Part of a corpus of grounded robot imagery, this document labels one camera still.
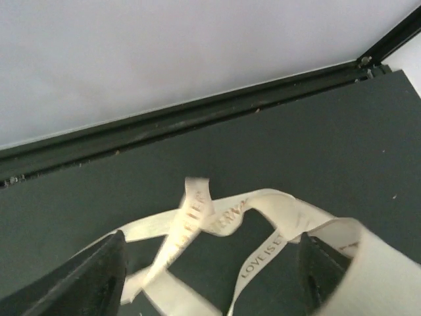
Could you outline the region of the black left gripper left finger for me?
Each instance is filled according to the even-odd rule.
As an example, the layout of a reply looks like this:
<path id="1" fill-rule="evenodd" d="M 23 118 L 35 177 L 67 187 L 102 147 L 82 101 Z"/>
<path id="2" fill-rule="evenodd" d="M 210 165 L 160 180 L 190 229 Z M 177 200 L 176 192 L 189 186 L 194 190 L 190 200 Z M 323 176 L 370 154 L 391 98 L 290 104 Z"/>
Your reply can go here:
<path id="1" fill-rule="evenodd" d="M 127 272 L 122 231 L 1 300 L 2 315 L 117 315 Z"/>

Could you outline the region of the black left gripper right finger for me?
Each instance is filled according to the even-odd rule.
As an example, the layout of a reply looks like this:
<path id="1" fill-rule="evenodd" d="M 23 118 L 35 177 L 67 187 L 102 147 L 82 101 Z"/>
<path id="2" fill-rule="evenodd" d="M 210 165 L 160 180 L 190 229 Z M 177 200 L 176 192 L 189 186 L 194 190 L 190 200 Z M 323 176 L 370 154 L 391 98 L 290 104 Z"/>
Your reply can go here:
<path id="1" fill-rule="evenodd" d="M 350 264 L 350 258 L 321 239 L 302 233 L 298 247 L 298 274 L 307 315 L 312 315 L 328 301 Z"/>

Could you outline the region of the cream printed ribbon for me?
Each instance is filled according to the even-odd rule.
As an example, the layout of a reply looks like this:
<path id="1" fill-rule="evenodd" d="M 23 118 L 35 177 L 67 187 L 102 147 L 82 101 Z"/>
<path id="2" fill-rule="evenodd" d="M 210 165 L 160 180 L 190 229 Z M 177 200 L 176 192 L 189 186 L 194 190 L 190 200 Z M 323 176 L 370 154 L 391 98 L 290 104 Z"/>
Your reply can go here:
<path id="1" fill-rule="evenodd" d="M 122 314 L 307 315 L 298 274 L 302 233 L 351 264 L 312 315 L 419 315 L 420 215 L 416 197 L 362 193 L 355 205 L 315 206 L 271 188 L 212 199 L 187 178 L 181 204 L 91 234 L 120 230 L 129 245 Z"/>

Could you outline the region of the black left table edge rail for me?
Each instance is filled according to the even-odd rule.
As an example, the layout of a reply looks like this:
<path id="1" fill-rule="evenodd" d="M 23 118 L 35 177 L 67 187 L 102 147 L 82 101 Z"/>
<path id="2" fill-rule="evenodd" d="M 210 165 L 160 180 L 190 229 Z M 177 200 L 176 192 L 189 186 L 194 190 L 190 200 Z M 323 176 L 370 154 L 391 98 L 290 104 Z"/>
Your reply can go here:
<path id="1" fill-rule="evenodd" d="M 254 113 L 390 72 L 387 65 L 349 62 L 3 149 L 1 187 L 117 155 L 190 128 Z"/>

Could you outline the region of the black left frame post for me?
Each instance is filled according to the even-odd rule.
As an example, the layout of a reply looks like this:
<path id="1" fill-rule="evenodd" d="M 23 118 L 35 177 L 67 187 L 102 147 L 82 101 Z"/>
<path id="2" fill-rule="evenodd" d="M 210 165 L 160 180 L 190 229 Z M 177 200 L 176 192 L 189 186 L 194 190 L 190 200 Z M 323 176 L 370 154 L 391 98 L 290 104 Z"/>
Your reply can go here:
<path id="1" fill-rule="evenodd" d="M 359 67 L 365 68 L 380 65 L 385 59 L 417 36 L 421 29 L 420 15 L 421 7 L 418 6 L 357 59 Z"/>

